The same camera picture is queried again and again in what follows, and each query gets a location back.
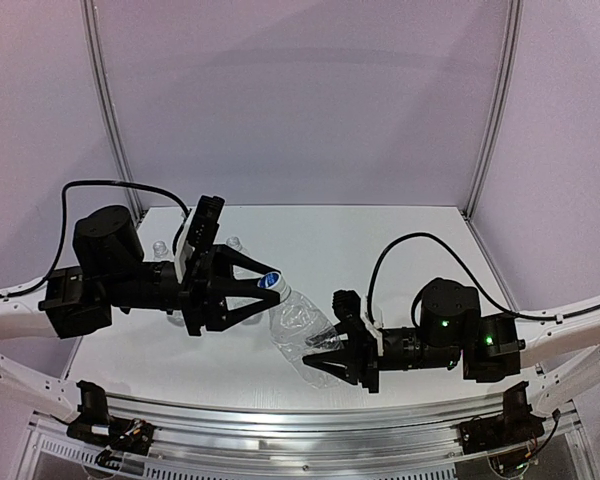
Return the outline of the clear plastic bottle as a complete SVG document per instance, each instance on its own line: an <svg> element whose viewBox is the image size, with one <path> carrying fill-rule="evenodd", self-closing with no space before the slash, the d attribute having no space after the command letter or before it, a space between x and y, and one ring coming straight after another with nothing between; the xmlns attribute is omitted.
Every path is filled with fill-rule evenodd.
<svg viewBox="0 0 600 480"><path fill-rule="evenodd" d="M169 250L166 243L162 240L153 243L153 257L156 262L172 261L174 256ZM184 327L185 321L181 311L174 310L171 313L166 313L166 319L169 323L176 327Z"/></svg>
<svg viewBox="0 0 600 480"><path fill-rule="evenodd" d="M334 350L309 350L304 346L306 329L318 323L332 324L325 314L306 296L287 287L280 293L281 302L269 310L272 343L305 383L315 389L338 386L341 381L320 370L306 366L306 355Z"/></svg>
<svg viewBox="0 0 600 480"><path fill-rule="evenodd" d="M249 251L241 243L241 240L237 236L229 237L226 240L226 245L241 254L244 254L246 256L249 255ZM234 274L234 277L236 280L245 280L245 279L251 280L251 279L258 278L258 275L256 273L253 273L253 272L246 270L239 266L233 267L233 274ZM258 302L257 298L242 298L242 297L235 297L235 296L227 298L227 306L230 310L235 310L235 309L238 309L238 308L241 308L244 306L249 306L256 302ZM262 313L256 313L256 314L250 316L249 318L245 319L242 322L242 325L245 325L245 326L257 325L260 323L262 317L263 317Z"/></svg>

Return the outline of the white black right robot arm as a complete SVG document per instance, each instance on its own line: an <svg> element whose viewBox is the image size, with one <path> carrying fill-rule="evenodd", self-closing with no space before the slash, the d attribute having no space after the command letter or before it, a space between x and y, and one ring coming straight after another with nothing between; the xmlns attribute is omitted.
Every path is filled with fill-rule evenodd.
<svg viewBox="0 0 600 480"><path fill-rule="evenodd" d="M548 417L600 383L600 295L542 312L483 315L477 288L436 278L416 295L411 327L371 321L354 291L335 292L332 307L341 347L303 362L371 393L383 371L460 366L467 381L498 383L569 353L570 360L523 389L531 412Z"/></svg>

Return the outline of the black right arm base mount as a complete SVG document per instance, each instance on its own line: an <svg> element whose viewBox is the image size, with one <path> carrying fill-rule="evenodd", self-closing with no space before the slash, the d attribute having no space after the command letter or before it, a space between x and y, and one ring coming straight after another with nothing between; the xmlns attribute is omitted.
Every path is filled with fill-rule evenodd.
<svg viewBox="0 0 600 480"><path fill-rule="evenodd" d="M489 417L474 417L458 425L464 455L476 454L526 442L537 442L544 434L544 423L551 418L553 426L546 441L536 445L530 458L551 440L560 422L560 406L567 400L561 391L561 380L539 383L530 398L529 381L521 381L502 393L502 411Z"/></svg>

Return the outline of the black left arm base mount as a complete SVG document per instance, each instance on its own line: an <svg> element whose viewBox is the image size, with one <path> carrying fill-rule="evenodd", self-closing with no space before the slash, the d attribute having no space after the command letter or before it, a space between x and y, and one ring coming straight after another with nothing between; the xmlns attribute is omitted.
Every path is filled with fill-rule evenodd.
<svg viewBox="0 0 600 480"><path fill-rule="evenodd" d="M92 382L79 381L77 387L78 416L68 424L67 436L100 447L94 459L98 467L118 470L125 453L148 455L156 430L153 424L111 415L105 390Z"/></svg>

